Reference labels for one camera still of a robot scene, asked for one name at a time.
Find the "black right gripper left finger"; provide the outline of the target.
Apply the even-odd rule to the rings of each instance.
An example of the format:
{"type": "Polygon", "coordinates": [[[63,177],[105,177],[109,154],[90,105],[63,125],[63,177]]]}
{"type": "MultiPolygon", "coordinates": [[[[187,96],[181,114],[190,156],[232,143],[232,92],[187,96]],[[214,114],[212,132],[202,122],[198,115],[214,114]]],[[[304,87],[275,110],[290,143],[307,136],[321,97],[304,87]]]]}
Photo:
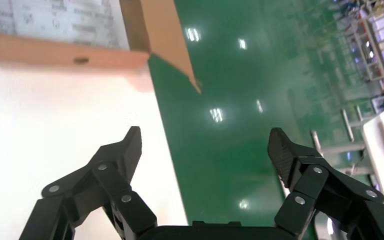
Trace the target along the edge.
{"type": "Polygon", "coordinates": [[[72,240],[89,214],[104,210],[122,240],[138,240],[157,217],[131,187],[142,154],[141,129],[101,146],[83,167],[42,190],[20,235],[22,240],[72,240]]]}

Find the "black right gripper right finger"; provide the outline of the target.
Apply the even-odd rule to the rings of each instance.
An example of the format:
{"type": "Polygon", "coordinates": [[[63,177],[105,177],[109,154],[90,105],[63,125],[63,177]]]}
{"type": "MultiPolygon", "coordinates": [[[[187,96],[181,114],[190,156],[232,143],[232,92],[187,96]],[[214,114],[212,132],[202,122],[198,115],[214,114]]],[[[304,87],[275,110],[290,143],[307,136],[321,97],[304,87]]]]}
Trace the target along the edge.
{"type": "Polygon", "coordinates": [[[334,169],[316,149],[294,143],[278,127],[268,156],[290,193],[277,212],[277,228],[300,239],[316,212],[339,224],[349,240],[384,240],[384,195],[334,169]]]}

